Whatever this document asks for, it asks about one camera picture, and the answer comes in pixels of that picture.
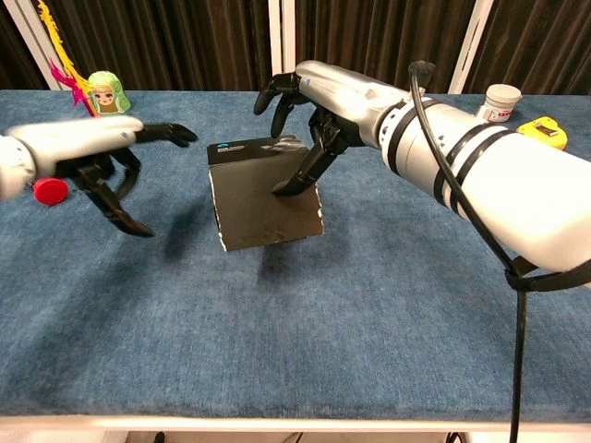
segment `blue table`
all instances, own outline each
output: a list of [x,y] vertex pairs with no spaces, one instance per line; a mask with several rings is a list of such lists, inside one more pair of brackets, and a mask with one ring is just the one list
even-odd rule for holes
[[[81,192],[0,206],[0,415],[506,422],[516,300],[475,230],[350,149],[320,181],[325,234],[223,252],[206,147],[267,137],[256,93],[130,91],[130,114],[195,130],[134,148],[119,233]],[[473,112],[480,96],[437,96]],[[85,116],[67,92],[0,91],[0,130]],[[308,106],[285,133],[309,143]],[[591,159],[591,99],[524,97]],[[523,420],[591,421],[591,293],[530,296]]]

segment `red cap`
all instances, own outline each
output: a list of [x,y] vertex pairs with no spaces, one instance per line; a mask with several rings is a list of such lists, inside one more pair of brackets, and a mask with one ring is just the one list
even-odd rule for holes
[[67,183],[59,178],[42,178],[33,185],[33,192],[43,205],[57,205],[67,197]]

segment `black curtain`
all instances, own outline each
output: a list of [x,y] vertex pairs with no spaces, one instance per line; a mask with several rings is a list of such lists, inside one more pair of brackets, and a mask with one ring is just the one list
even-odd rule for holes
[[475,0],[297,0],[296,61],[316,59],[406,89],[408,65],[436,67],[447,92]]
[[4,2],[0,3],[0,32],[0,90],[47,90],[47,83]]
[[127,90],[259,90],[271,76],[267,0],[45,4],[84,78],[108,70]]
[[591,93],[591,1],[496,0],[464,85],[525,94]]

